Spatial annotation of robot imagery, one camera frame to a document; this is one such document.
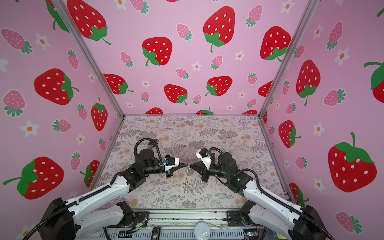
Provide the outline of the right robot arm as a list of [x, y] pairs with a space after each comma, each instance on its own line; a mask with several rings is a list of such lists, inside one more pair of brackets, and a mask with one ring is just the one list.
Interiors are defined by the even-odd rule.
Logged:
[[215, 157], [214, 150], [198, 150], [199, 162], [190, 167], [201, 175], [202, 181], [216, 177], [232, 192], [248, 200], [243, 216], [246, 225], [264, 226], [288, 240], [333, 239], [314, 208], [303, 208], [268, 191], [261, 186], [255, 171], [238, 169], [230, 153], [219, 151]]

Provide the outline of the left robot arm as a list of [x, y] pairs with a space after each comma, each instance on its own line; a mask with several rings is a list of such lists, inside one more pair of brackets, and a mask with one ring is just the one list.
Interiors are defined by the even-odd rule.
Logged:
[[141, 150], [135, 163], [115, 174], [110, 183], [71, 200], [52, 201], [40, 222], [39, 235], [43, 240], [75, 240], [107, 226], [128, 227], [134, 221], [134, 211], [126, 202], [102, 211], [99, 207], [137, 189], [149, 175], [164, 173], [170, 178], [186, 166], [170, 156], [161, 163], [153, 150]]

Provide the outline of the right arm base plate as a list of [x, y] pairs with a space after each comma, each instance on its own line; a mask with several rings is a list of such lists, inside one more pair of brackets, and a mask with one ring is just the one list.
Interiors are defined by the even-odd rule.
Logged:
[[237, 211], [226, 211], [226, 217], [223, 219], [224, 222], [228, 223], [230, 227], [261, 227], [253, 223], [249, 217], [246, 217], [244, 213]]

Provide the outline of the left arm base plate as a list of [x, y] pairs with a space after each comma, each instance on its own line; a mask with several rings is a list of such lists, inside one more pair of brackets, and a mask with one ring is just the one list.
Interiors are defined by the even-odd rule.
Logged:
[[133, 212], [132, 214], [125, 215], [123, 219], [114, 225], [109, 225], [108, 228], [145, 228], [148, 224], [150, 212]]

